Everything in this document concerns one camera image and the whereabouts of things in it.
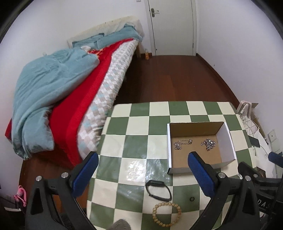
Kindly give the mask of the black smart band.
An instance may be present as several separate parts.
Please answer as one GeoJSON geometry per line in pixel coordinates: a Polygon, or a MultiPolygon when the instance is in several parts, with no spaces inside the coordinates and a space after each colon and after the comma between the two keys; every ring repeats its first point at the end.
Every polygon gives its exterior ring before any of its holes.
{"type": "Polygon", "coordinates": [[[162,202],[172,201],[171,190],[163,181],[149,180],[145,189],[151,198],[162,202]]]}

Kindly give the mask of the pink slipper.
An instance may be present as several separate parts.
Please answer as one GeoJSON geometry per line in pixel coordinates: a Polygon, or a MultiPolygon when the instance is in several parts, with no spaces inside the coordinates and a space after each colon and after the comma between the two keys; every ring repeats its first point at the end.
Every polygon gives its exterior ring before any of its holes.
{"type": "Polygon", "coordinates": [[[16,195],[13,196],[13,198],[18,204],[22,205],[24,208],[26,207],[27,193],[26,190],[21,185],[18,186],[17,193],[16,195]]]}

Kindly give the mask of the white cardboard box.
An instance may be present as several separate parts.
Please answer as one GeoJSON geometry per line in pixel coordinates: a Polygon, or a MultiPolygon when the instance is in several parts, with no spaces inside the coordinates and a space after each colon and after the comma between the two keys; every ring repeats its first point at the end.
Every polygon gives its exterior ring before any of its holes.
{"type": "Polygon", "coordinates": [[[167,124],[167,173],[190,173],[188,155],[197,152],[214,169],[236,160],[236,152],[226,122],[167,124]]]}

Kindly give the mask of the black phone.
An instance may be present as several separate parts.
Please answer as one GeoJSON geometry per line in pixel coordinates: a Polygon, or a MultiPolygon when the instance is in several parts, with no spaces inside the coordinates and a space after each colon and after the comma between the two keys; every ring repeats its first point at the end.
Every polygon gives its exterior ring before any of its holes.
{"type": "Polygon", "coordinates": [[[257,138],[249,136],[249,141],[250,141],[252,146],[257,147],[257,148],[261,147],[260,143],[259,143],[259,140],[257,138]]]}

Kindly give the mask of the checkered mattress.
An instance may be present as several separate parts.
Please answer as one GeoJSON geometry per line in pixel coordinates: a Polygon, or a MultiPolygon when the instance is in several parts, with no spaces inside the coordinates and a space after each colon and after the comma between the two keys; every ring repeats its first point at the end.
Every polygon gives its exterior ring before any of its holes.
{"type": "Polygon", "coordinates": [[[78,129],[77,146],[81,159],[97,150],[106,117],[112,109],[138,43],[135,39],[124,42],[111,56],[105,78],[78,129]]]}

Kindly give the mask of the red blanket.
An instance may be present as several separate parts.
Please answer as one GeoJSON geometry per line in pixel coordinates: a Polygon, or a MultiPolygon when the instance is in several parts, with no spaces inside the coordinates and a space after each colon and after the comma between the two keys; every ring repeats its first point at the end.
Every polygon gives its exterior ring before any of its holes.
{"type": "MultiPolygon", "coordinates": [[[[113,52],[122,43],[130,40],[124,39],[100,50],[87,52],[98,55],[102,65],[97,70],[93,70],[69,95],[53,105],[48,121],[54,137],[54,150],[37,152],[31,157],[38,155],[44,160],[70,169],[82,162],[77,146],[79,126],[105,78],[113,52]]],[[[11,120],[5,135],[11,141],[11,120]]]]}

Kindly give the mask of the teal blanket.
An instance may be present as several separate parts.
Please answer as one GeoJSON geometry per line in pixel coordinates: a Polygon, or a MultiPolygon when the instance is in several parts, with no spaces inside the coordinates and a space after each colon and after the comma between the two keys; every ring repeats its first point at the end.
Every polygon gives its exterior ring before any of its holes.
{"type": "Polygon", "coordinates": [[[84,46],[100,50],[123,39],[142,41],[143,37],[139,19],[119,18],[70,38],[68,49],[26,64],[16,83],[13,101],[11,143],[15,153],[27,160],[34,153],[54,150],[48,121],[51,108],[102,65],[98,55],[88,54],[84,46]]]}

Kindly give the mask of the orange bottle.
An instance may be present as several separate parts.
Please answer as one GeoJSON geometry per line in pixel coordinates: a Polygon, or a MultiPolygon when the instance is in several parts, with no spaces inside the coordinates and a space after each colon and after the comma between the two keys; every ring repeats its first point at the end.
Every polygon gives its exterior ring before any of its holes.
{"type": "Polygon", "coordinates": [[[145,50],[145,60],[149,60],[149,58],[150,58],[150,55],[149,55],[148,50],[146,49],[145,50]]]}

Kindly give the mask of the white door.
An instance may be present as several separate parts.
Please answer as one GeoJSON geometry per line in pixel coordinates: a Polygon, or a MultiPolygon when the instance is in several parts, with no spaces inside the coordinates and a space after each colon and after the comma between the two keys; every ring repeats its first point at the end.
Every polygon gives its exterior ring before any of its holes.
{"type": "Polygon", "coordinates": [[[144,1],[154,56],[195,56],[196,2],[144,1]]]}

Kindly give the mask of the white wall socket strip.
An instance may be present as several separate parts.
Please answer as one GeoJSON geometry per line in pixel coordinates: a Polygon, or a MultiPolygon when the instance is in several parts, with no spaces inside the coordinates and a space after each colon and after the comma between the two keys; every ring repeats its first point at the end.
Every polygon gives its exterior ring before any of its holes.
{"type": "Polygon", "coordinates": [[[280,141],[279,139],[277,138],[277,135],[276,135],[276,132],[275,130],[271,130],[269,133],[268,133],[268,140],[269,140],[269,143],[270,143],[270,146],[271,146],[271,150],[277,154],[279,154],[280,152],[282,152],[281,150],[281,144],[280,144],[280,141]]]}

